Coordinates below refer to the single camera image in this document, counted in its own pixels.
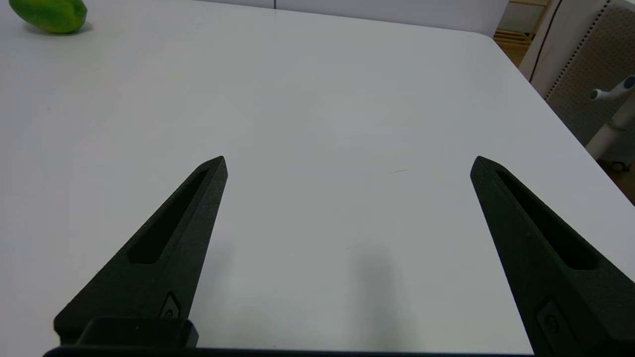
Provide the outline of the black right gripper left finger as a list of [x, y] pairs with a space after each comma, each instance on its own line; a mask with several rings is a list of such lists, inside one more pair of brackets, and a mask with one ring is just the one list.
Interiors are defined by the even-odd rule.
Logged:
[[61, 344], [97, 318], [187, 319], [228, 171], [205, 161], [54, 318]]

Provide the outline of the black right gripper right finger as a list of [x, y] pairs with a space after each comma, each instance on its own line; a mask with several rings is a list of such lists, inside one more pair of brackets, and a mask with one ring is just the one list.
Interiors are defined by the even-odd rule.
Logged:
[[633, 281], [499, 163], [470, 180], [535, 355], [632, 357]]

